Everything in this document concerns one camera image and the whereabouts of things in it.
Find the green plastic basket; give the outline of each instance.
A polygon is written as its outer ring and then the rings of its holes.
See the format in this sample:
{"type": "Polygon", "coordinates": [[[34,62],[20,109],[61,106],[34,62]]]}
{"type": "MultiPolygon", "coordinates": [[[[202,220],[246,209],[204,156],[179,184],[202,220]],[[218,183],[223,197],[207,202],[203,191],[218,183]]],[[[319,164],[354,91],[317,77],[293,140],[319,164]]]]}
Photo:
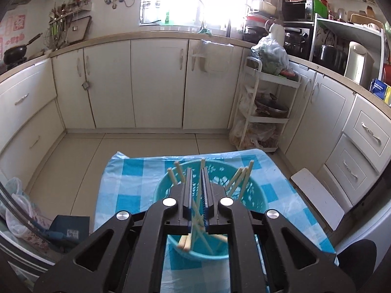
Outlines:
{"type": "MultiPolygon", "coordinates": [[[[200,160],[189,161],[189,162],[182,163],[181,166],[183,168],[183,171],[185,172],[186,169],[189,167],[193,170],[192,191],[193,191],[193,198],[196,199],[201,161],[200,160]]],[[[231,178],[234,176],[236,171],[238,170],[236,167],[218,160],[206,160],[205,166],[208,168],[208,175],[211,182],[222,186],[226,186],[228,182],[231,180],[231,178]]],[[[178,173],[176,172],[176,169],[173,170],[175,173],[175,177],[180,182],[180,178],[178,173]]],[[[154,202],[168,197],[172,185],[173,184],[171,183],[170,177],[168,176],[168,174],[166,174],[162,178],[162,180],[158,184],[158,187],[155,190],[154,202]]],[[[239,187],[232,195],[233,199],[238,198],[241,187],[242,184],[239,185],[239,187]]],[[[265,212],[267,209],[267,200],[265,194],[263,193],[262,189],[258,186],[258,184],[251,178],[251,176],[247,183],[247,188],[246,191],[244,192],[242,203],[246,206],[246,208],[257,212],[265,212]]],[[[201,205],[200,206],[201,215],[202,215],[202,211],[203,211],[203,207],[201,205]]],[[[199,261],[228,259],[228,246],[226,243],[223,243],[220,240],[217,240],[208,234],[204,234],[204,236],[208,244],[212,248],[214,255],[211,255],[208,252],[207,248],[205,247],[202,240],[200,240],[200,238],[196,240],[196,242],[194,243],[193,250],[190,250],[189,252],[185,252],[177,248],[177,244],[180,239],[180,236],[169,235],[168,241],[180,255],[182,255],[187,259],[199,260],[199,261]]]]}

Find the white cabinet door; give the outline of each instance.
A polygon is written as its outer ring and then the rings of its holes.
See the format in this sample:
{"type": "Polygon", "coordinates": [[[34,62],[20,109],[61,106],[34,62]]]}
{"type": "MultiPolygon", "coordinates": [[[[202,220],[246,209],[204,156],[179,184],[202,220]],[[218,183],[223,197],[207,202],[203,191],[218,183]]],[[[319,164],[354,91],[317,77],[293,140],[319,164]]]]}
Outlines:
{"type": "Polygon", "coordinates": [[[61,116],[67,129],[95,129],[88,91],[83,89],[83,49],[52,58],[61,116]]]}
{"type": "Polygon", "coordinates": [[[134,128],[130,41],[84,49],[89,99],[97,128],[134,128]]]}
{"type": "Polygon", "coordinates": [[[137,128],[182,128],[188,40],[140,39],[131,43],[137,128]]]}
{"type": "MultiPolygon", "coordinates": [[[[316,71],[297,63],[291,62],[291,67],[296,73],[300,74],[300,87],[297,91],[291,114],[289,115],[289,121],[285,126],[284,132],[280,136],[280,141],[278,143],[278,147],[284,154],[287,152],[296,130],[299,127],[300,121],[302,120],[315,83],[316,75],[316,71]]],[[[281,102],[288,105],[292,102],[293,96],[294,91],[292,88],[282,87],[278,98],[281,102]]]]}
{"type": "Polygon", "coordinates": [[[316,175],[337,145],[355,95],[348,87],[317,74],[310,101],[286,157],[297,170],[316,175]]]}
{"type": "Polygon", "coordinates": [[[224,74],[206,73],[191,55],[201,41],[190,40],[186,71],[184,129],[226,129],[232,110],[243,49],[235,46],[224,74]]]}

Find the white cutting board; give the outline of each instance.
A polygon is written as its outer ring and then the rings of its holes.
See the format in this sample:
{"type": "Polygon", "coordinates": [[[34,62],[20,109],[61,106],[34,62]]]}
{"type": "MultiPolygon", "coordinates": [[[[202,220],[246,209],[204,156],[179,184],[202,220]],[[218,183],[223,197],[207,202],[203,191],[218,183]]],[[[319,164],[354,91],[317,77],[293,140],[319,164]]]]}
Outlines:
{"type": "Polygon", "coordinates": [[[337,229],[345,212],[314,175],[303,168],[294,174],[291,179],[308,197],[329,226],[333,230],[337,229]]]}

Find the white bag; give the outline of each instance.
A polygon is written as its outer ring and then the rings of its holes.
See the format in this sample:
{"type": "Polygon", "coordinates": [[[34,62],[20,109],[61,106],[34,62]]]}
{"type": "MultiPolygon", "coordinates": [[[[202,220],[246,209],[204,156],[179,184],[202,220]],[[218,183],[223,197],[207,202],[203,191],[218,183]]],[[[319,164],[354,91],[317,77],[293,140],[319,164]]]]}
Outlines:
{"type": "MultiPolygon", "coordinates": [[[[30,200],[28,200],[23,195],[13,194],[12,198],[18,203],[18,205],[38,224],[42,227],[48,229],[49,225],[44,217],[42,217],[41,212],[37,207],[33,207],[30,200]]],[[[17,237],[22,238],[29,244],[47,250],[48,243],[34,234],[30,229],[28,229],[24,224],[22,224],[10,211],[6,210],[5,221],[7,222],[7,227],[11,233],[17,237]]]]}
{"type": "MultiPolygon", "coordinates": [[[[17,177],[11,178],[6,184],[5,189],[9,193],[9,195],[17,194],[17,195],[24,195],[23,192],[23,186],[22,181],[18,179],[17,177]]],[[[5,211],[7,210],[7,207],[0,201],[0,216],[5,219],[5,211]]]]}

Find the red sticker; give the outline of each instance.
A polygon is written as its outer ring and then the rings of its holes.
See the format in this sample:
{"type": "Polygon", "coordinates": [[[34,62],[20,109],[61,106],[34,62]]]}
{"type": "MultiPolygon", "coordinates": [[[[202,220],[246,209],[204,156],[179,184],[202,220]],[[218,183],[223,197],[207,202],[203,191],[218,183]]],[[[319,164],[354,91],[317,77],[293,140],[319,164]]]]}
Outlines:
{"type": "Polygon", "coordinates": [[[22,30],[24,29],[24,23],[26,19],[26,15],[18,15],[15,18],[14,22],[14,31],[22,30]]]}

